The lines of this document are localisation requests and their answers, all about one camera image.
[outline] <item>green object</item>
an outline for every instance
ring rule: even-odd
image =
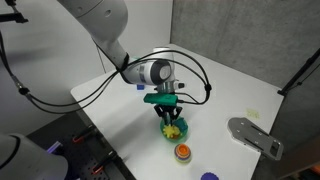
[[[177,139],[167,138],[167,136],[163,134],[163,128],[164,128],[163,119],[160,122],[161,134],[163,135],[164,138],[166,138],[170,142],[182,143],[183,141],[185,141],[185,137],[186,137],[186,135],[188,133],[188,124],[187,124],[187,122],[184,120],[184,118],[179,117],[177,120],[173,121],[172,124],[177,126],[180,129],[180,136]]]
[[[143,101],[145,103],[160,104],[165,106],[176,106],[178,96],[174,94],[164,94],[164,93],[148,93]]]

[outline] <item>white table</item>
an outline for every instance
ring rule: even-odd
[[[181,115],[189,125],[185,142],[192,152],[189,164],[183,165],[174,159],[176,144],[161,135],[160,118],[153,109],[154,105],[143,102],[144,95],[154,92],[154,87],[138,91],[135,85],[128,85],[117,76],[101,97],[84,109],[85,113],[138,180],[197,180],[206,172],[212,172],[220,179],[251,179],[260,153],[233,140],[227,122],[231,117],[248,117],[249,108],[258,112],[259,118],[250,116],[248,119],[270,132],[283,100],[277,94],[279,88],[176,45],[168,47],[196,58],[204,66],[213,87],[212,96],[205,105],[181,105]],[[185,57],[175,54],[174,58],[198,70]],[[71,94],[80,100],[110,74],[73,88]],[[179,65],[176,65],[175,74],[177,79],[187,83],[181,91],[198,99],[204,98],[203,85],[196,76]]]

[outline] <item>black pole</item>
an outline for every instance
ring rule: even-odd
[[[320,48],[307,60],[307,62],[301,67],[301,69],[290,79],[290,81],[284,86],[282,90],[278,91],[278,94],[283,96],[287,95],[289,88],[305,73],[310,66],[318,59],[320,56]]]

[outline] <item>yellow object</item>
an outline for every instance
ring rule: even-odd
[[[179,135],[180,134],[180,130],[178,127],[176,126],[171,126],[171,125],[164,125],[164,128],[163,128],[163,134],[165,136],[167,136],[167,138],[173,138],[173,135]]]
[[[247,117],[255,118],[255,119],[260,119],[259,112],[254,110],[254,109],[249,109],[247,108]]]

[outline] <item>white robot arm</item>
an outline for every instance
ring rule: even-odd
[[[128,21],[128,11],[123,0],[58,0],[90,33],[93,41],[121,72],[130,84],[162,85],[173,82],[174,65],[166,61],[148,61],[128,67],[128,53],[118,38]],[[155,48],[154,51],[166,50]],[[160,53],[150,58],[173,60],[172,53]]]

